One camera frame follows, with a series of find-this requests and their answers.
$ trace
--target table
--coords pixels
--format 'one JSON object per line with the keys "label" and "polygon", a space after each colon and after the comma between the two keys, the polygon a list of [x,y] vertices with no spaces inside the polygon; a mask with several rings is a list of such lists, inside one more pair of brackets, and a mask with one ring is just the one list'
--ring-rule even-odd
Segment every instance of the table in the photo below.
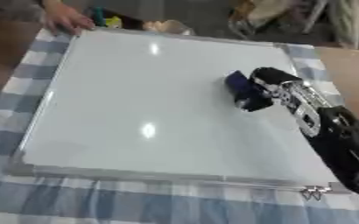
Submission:
{"label": "table", "polygon": [[[6,175],[68,40],[41,31],[0,95],[0,223],[359,223],[354,194],[304,201],[297,192],[234,186]],[[294,48],[302,68],[323,75],[312,47]]]}
{"label": "table", "polygon": [[316,52],[347,107],[359,117],[359,50],[316,47]]}
{"label": "table", "polygon": [[0,22],[0,91],[40,28],[35,23]]}

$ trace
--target metal clip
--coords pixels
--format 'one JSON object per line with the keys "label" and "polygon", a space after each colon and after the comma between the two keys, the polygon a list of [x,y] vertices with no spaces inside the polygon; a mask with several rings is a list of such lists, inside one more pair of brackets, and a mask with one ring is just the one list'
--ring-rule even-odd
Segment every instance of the metal clip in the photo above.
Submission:
{"label": "metal clip", "polygon": [[310,200],[311,198],[314,198],[316,200],[321,200],[322,195],[324,193],[328,193],[330,191],[332,191],[332,189],[330,187],[319,186],[319,185],[310,185],[310,186],[307,186],[302,191],[300,191],[300,193],[305,198],[305,200]]}

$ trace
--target whiteboard surface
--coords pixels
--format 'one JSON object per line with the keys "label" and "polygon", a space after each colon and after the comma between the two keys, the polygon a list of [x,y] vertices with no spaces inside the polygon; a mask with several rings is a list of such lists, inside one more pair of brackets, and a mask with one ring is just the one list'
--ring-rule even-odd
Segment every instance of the whiteboard surface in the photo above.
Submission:
{"label": "whiteboard surface", "polygon": [[257,67],[294,73],[272,45],[84,31],[20,145],[23,162],[81,173],[336,181],[283,107],[234,106],[223,78]]}

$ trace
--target person's leg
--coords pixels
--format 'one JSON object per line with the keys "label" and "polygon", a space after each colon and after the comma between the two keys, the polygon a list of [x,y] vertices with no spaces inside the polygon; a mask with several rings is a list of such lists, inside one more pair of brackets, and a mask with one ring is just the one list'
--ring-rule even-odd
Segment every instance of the person's leg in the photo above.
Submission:
{"label": "person's leg", "polygon": [[359,0],[330,1],[329,19],[343,47],[359,47]]}

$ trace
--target human hand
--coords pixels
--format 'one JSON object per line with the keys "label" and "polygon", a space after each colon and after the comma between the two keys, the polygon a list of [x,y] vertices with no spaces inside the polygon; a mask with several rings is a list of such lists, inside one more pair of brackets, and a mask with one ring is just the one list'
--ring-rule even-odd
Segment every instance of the human hand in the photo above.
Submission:
{"label": "human hand", "polygon": [[45,26],[52,34],[58,33],[56,25],[64,26],[69,32],[80,35],[81,28],[92,30],[94,22],[59,0],[44,0],[46,10]]}

